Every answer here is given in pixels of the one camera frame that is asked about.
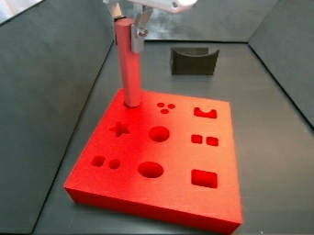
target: rectangular hole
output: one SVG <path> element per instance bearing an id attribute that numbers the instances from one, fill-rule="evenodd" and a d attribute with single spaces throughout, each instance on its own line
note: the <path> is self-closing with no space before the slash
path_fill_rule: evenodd
<path id="1" fill-rule="evenodd" d="M 196 186 L 216 188 L 216 173 L 209 173 L 200 170 L 191 171 L 191 183 Z"/>

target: white robot part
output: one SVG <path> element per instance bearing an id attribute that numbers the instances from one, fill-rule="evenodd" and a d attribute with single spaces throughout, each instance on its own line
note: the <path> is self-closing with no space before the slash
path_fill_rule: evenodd
<path id="1" fill-rule="evenodd" d="M 128 1 L 171 13 L 179 13 L 187 11 L 197 2 L 197 0 L 128 0 Z"/>

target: gray table surface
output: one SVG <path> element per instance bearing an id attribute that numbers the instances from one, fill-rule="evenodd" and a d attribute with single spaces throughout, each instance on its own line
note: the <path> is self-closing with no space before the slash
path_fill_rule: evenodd
<path id="1" fill-rule="evenodd" d="M 171 76 L 171 47 L 220 49 L 216 73 Z M 116 48 L 82 111 L 41 211 L 36 234 L 208 234 L 148 218 L 76 205 L 68 173 L 120 85 Z M 245 44 L 148 42 L 144 90 L 231 102 L 244 224 L 233 234 L 314 233 L 314 132 Z"/>

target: gray wall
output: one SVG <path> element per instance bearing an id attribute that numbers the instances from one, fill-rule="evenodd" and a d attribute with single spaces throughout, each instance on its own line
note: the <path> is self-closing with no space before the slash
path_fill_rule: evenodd
<path id="1" fill-rule="evenodd" d="M 192 10 L 176 15 L 154 10 L 146 39 L 247 42 L 275 3 L 276 0 L 199 0 Z"/>
<path id="2" fill-rule="evenodd" d="M 112 40 L 100 0 L 46 0 L 0 27 L 0 233 L 29 233 Z"/>
<path id="3" fill-rule="evenodd" d="M 314 127 L 314 1 L 279 1 L 248 45 Z"/>

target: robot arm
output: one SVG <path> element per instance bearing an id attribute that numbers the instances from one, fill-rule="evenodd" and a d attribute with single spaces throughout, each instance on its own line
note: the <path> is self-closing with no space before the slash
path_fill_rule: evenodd
<path id="1" fill-rule="evenodd" d="M 122 18 L 122 13 L 118 6 L 118 0 L 102 0 L 106 4 L 113 19 Z M 169 13 L 187 11 L 197 0 L 128 0 L 136 4 L 137 15 L 134 24 L 130 27 L 130 49 L 133 53 L 142 51 L 142 41 L 148 34 L 145 28 L 153 8 Z"/>
<path id="2" fill-rule="evenodd" d="M 102 2 L 105 4 L 113 4 L 118 2 L 118 0 L 102 0 Z M 187 11 L 197 2 L 197 0 L 128 0 L 128 2 L 140 4 L 142 6 L 149 6 L 169 13 L 179 13 Z"/>

